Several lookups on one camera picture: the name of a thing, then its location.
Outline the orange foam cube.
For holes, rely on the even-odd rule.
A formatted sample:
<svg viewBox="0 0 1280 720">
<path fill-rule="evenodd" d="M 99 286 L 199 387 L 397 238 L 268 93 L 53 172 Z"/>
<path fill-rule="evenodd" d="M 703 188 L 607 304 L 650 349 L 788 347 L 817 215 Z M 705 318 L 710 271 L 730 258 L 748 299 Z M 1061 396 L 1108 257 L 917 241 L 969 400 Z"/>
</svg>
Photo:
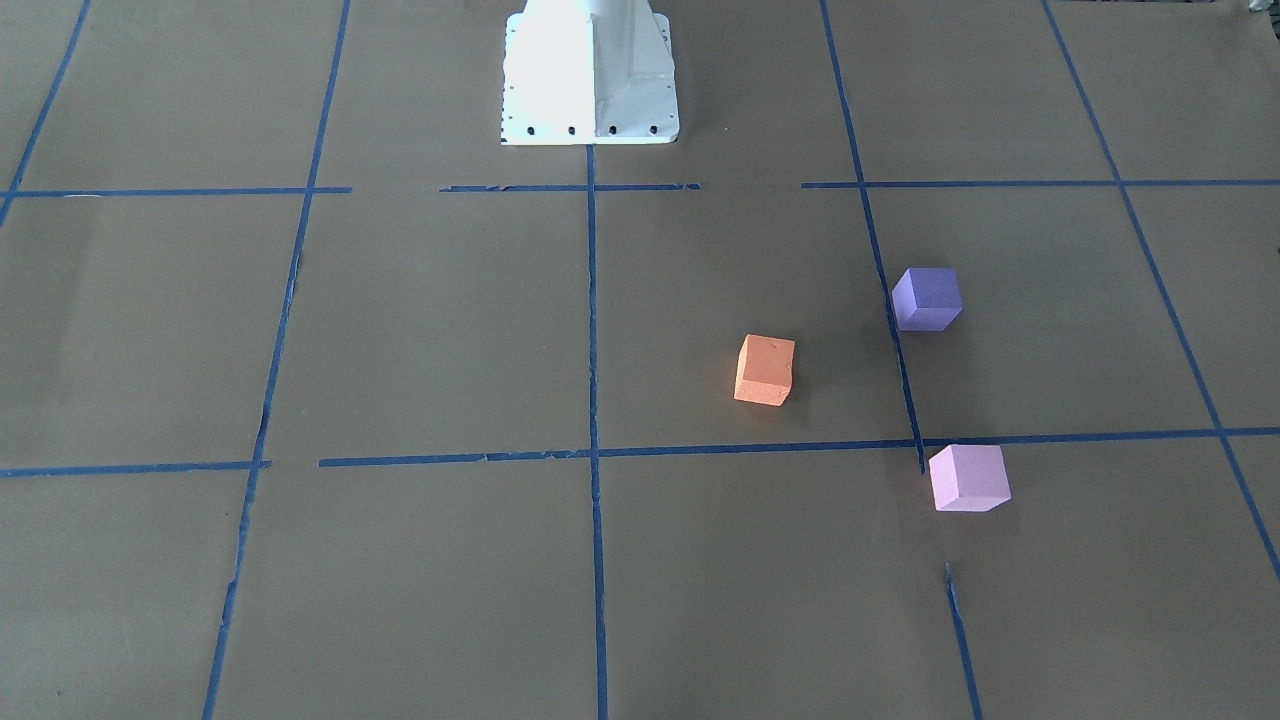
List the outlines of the orange foam cube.
<svg viewBox="0 0 1280 720">
<path fill-rule="evenodd" d="M 735 370 L 733 398 L 778 407 L 794 387 L 794 340 L 746 334 Z"/>
</svg>

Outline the purple foam cube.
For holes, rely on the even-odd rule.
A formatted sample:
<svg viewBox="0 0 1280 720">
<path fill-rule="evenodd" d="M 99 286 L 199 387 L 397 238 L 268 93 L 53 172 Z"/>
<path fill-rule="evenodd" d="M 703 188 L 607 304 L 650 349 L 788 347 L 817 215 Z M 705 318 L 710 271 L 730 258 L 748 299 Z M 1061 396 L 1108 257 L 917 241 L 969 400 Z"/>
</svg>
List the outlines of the purple foam cube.
<svg viewBox="0 0 1280 720">
<path fill-rule="evenodd" d="M 964 310 L 954 268 L 908 268 L 892 288 L 891 300 L 900 331 L 946 331 Z"/>
</svg>

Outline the brown paper mat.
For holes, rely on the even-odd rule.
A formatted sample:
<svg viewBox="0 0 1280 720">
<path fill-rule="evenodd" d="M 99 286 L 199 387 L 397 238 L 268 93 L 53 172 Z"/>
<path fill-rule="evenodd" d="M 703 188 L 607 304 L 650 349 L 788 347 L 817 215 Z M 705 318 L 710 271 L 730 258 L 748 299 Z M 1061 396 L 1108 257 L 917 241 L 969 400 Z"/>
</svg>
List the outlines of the brown paper mat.
<svg viewBox="0 0 1280 720">
<path fill-rule="evenodd" d="M 508 149 L 518 9 L 3 4 L 5 719 L 1277 716 L 1266 18 L 658 1 Z"/>
</svg>

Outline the pink foam cube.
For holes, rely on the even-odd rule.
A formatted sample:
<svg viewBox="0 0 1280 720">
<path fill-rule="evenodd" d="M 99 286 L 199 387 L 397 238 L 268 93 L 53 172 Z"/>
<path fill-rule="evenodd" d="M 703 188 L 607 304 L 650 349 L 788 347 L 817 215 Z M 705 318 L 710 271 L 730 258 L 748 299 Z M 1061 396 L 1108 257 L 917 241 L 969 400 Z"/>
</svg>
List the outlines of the pink foam cube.
<svg viewBox="0 0 1280 720">
<path fill-rule="evenodd" d="M 1012 497 L 998 445 L 950 445 L 929 459 L 928 473 L 942 512 L 986 512 Z"/>
</svg>

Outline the white pedestal column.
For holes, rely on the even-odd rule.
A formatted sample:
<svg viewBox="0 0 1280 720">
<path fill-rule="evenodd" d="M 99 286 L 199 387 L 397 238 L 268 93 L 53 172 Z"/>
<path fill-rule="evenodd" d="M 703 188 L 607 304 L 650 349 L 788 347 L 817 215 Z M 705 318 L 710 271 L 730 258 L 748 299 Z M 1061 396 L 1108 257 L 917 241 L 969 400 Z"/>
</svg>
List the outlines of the white pedestal column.
<svg viewBox="0 0 1280 720">
<path fill-rule="evenodd" d="M 504 41 L 503 145 L 678 140 L 669 18 L 649 1 L 527 1 Z"/>
</svg>

